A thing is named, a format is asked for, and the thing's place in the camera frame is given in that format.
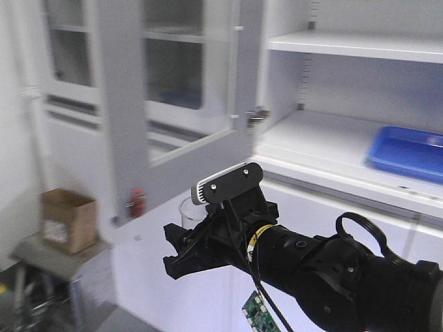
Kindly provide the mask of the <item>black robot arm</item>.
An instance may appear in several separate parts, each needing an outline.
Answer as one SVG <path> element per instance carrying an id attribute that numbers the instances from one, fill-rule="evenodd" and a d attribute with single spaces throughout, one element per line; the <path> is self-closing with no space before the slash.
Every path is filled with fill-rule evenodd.
<path id="1" fill-rule="evenodd" d="M 441 331 L 442 271 L 430 261 L 397 256 L 385 234 L 353 212 L 336 220 L 330 237 L 308 237 L 278 224 L 278 206 L 255 187 L 211 204 L 187 230 L 165 226 L 177 255 L 165 257 L 178 279 L 234 266 L 292 296 L 324 331 Z"/>

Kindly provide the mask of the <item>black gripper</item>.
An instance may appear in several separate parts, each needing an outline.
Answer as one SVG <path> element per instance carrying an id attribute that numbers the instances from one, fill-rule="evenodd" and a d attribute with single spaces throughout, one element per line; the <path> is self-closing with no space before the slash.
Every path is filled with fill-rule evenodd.
<path id="1" fill-rule="evenodd" d="M 219 204 L 210 204 L 206 218 L 193 229 L 174 223 L 163 227 L 176 257 L 163 258 L 167 275 L 185 275 L 223 266 L 249 273 L 248 242 L 265 225 L 275 225 L 278 204 L 267 201 L 259 187 Z"/>

